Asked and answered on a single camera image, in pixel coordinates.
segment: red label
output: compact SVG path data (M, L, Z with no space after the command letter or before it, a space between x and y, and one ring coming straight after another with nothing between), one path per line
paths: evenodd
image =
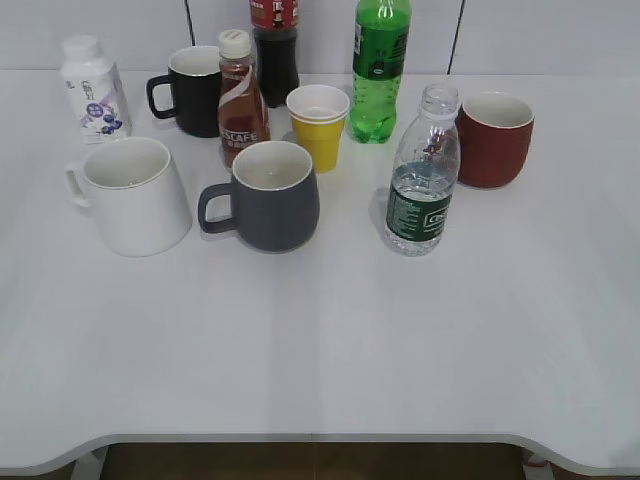
M286 30L298 25L298 0L250 0L253 25Z

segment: wall seam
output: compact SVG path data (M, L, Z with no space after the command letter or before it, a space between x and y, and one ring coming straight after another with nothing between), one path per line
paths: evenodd
M189 37L191 38L191 45L195 46L196 36L193 33L193 22L191 21L191 6L189 0L184 0L184 9L187 16L187 26L189 27Z
M460 3L460 14L458 15L458 26L456 27L456 35L455 37L453 37L453 45L451 46L451 56L449 57L449 68L447 68L447 75L451 75L451 69L453 68L453 59L456 55L456 49L458 48L458 39L460 37L460 29L462 26L462 17L464 16L464 7L466 4L467 4L467 0L462 0L462 3Z

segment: white wall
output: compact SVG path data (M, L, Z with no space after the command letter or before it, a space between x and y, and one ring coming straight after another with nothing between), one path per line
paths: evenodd
M190 0L189 3L199 44L216 44L217 35L226 28L251 26L248 0ZM351 72L357 3L357 0L300 0L298 68L301 72ZM413 0L412 3L405 72L446 73L461 0Z
M413 0L406 71L445 73L462 0ZM300 0L300 72L351 72L357 0ZM249 0L190 0L198 44L251 28ZM121 69L164 70L190 44L184 0L0 0L0 68L58 68L60 42L99 36Z
M183 0L0 0L0 68L58 68L76 33L100 37L121 69L164 70L191 44Z
M447 71L462 0L413 0L405 71ZM189 0L198 44L250 29L249 0ZM357 0L300 0L301 72L351 72ZM640 0L467 0L452 73L639 74ZM184 0L0 0L0 69L58 68L98 35L122 69L162 71L190 44Z
M452 73L638 74L640 0L467 0Z

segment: white table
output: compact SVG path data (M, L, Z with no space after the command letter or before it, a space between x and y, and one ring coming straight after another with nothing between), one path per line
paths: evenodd
M152 120L195 204L218 140ZM522 176L458 187L421 259L381 241L391 166L345 136L315 237L265 255L194 224L148 259L106 250L67 200L81 145L55 72L0 72L0 475L116 442L509 442L581 473L640 473L640 78L453 77L537 114ZM305 76L349 88L348 76ZM274 138L291 138L284 110ZM228 207L216 204L218 213Z

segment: brown bottle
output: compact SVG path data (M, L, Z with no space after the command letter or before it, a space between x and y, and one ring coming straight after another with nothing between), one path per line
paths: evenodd
M231 168L242 150L271 140L271 133L269 114L258 88L249 34L243 30L226 30L219 40L222 93L218 121L225 163Z

